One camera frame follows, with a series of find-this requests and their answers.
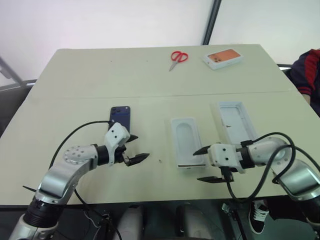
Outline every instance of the white wall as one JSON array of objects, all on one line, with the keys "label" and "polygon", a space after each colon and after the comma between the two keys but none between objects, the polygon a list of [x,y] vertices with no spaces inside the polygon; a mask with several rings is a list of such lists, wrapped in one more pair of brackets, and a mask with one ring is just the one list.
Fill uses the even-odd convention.
[{"label": "white wall", "polygon": [[0,0],[0,56],[37,79],[57,49],[200,45],[212,0]]},{"label": "white wall", "polygon": [[261,44],[292,64],[320,48],[320,0],[222,0],[210,44]]}]

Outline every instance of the dark jacket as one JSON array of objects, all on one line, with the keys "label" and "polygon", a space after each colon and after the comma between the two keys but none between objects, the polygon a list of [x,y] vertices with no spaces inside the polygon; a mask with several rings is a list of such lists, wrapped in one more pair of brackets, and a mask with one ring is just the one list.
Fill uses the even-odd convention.
[{"label": "dark jacket", "polygon": [[311,107],[320,117],[320,49],[302,54],[292,65],[289,78],[301,94],[309,95]]}]

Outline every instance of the white plastic tray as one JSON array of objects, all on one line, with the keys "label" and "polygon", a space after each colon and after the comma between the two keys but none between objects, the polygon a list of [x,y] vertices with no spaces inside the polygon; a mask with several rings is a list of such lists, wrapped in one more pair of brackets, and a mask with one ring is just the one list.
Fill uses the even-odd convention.
[{"label": "white plastic tray", "polygon": [[171,130],[177,167],[205,167],[204,156],[193,156],[193,153],[202,147],[195,119],[192,117],[173,118]]},{"label": "white plastic tray", "polygon": [[222,126],[229,144],[239,145],[245,140],[257,139],[256,130],[241,101],[218,103]]}]

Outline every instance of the person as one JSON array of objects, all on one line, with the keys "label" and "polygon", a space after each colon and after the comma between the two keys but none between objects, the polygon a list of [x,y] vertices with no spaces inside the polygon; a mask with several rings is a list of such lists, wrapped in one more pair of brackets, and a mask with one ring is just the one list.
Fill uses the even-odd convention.
[{"label": "person", "polygon": [[[320,117],[320,49],[303,53],[286,76]],[[288,196],[255,200],[250,203],[248,221],[251,231],[261,234],[267,216],[275,219],[306,221],[299,206]]]},{"label": "person", "polygon": [[287,77],[320,117],[320,49],[302,54]]}]

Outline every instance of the red scissors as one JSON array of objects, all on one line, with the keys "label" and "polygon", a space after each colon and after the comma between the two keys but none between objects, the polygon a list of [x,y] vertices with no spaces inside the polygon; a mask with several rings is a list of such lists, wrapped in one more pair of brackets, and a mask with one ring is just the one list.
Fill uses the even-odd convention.
[{"label": "red scissors", "polygon": [[174,67],[178,64],[178,63],[182,63],[184,61],[186,61],[188,59],[188,54],[185,53],[185,52],[182,52],[182,51],[174,51],[172,54],[171,54],[171,60],[173,61],[172,62],[172,65],[169,69],[169,72],[174,69]]}]

